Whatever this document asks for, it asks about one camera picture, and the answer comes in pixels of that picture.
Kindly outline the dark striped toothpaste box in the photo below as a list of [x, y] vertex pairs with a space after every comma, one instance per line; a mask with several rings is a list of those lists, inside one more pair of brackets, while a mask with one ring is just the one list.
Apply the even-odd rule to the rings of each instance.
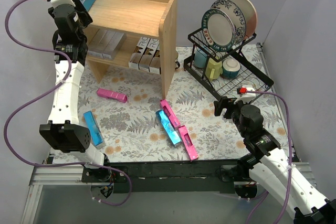
[[144, 54], [141, 57], [139, 62], [139, 69], [149, 72], [149, 65], [154, 57], [154, 54], [159, 46], [158, 39], [150, 39], [149, 43], [144, 51]]

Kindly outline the white toothpaste box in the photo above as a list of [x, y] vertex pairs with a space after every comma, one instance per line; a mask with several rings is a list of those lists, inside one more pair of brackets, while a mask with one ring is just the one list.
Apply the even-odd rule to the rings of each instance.
[[115, 32], [102, 53], [103, 58], [107, 60], [113, 60], [126, 37], [127, 36], [125, 33]]

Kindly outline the silver Protefix toothpaste box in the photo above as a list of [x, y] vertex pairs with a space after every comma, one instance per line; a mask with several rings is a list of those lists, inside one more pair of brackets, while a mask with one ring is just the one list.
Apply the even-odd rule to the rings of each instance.
[[107, 45], [109, 44], [112, 37], [115, 35], [115, 33], [116, 32], [112, 30], [101, 30], [100, 31], [100, 34], [102, 36], [99, 42], [97, 43], [97, 45], [95, 46], [95, 52], [94, 52], [95, 57], [103, 59], [103, 52], [105, 48], [107, 47]]

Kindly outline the brown silver RO toothpaste box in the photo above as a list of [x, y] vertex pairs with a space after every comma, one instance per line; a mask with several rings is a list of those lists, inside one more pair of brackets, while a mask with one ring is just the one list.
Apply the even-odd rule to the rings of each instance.
[[157, 47], [151, 63], [149, 65], [149, 72], [154, 74], [161, 74], [161, 62], [160, 62], [160, 46]]

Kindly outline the cyan toothpaste box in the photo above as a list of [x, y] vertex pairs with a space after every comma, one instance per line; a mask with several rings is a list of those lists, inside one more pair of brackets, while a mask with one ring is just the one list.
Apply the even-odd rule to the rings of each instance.
[[91, 111], [87, 111], [83, 114], [83, 117], [85, 119], [87, 128], [90, 131], [93, 145], [97, 149], [102, 149], [106, 144], [93, 113]]
[[174, 147], [177, 147], [179, 144], [181, 144], [181, 138], [176, 132], [176, 130], [173, 128], [172, 124], [170, 123], [168, 117], [164, 113], [163, 110], [156, 111], [156, 117], [158, 121], [161, 123], [162, 127], [164, 128], [169, 140], [171, 141], [172, 145]]

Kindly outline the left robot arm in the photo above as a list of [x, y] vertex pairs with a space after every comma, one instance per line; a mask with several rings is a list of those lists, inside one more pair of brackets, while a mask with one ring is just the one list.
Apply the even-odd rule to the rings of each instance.
[[59, 85], [47, 124], [39, 127], [41, 136], [55, 149], [70, 153], [89, 166], [97, 165], [93, 175], [100, 182], [111, 178], [104, 164], [105, 155], [91, 143], [89, 129], [79, 124], [78, 93], [88, 51], [84, 29], [92, 18], [80, 0], [52, 0], [48, 10], [57, 26], [52, 43], [56, 84]]

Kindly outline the silver black RO toothpaste box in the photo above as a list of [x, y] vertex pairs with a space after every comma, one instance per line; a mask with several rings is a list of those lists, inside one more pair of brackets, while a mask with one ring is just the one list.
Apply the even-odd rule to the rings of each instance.
[[137, 69], [139, 70], [139, 62], [146, 50], [146, 47], [150, 41], [150, 38], [147, 37], [141, 37], [137, 43], [137, 46], [131, 55], [130, 61], [129, 61], [129, 68]]

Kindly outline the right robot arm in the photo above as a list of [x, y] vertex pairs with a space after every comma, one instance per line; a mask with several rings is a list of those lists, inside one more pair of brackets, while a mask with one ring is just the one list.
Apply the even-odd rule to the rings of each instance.
[[248, 155], [237, 162], [242, 180], [260, 184], [281, 205], [275, 220], [288, 213], [294, 223], [335, 223], [335, 200], [320, 193], [286, 155], [280, 143], [264, 128], [260, 109], [251, 104], [253, 92], [239, 98], [214, 101], [215, 116], [223, 115], [236, 125]]

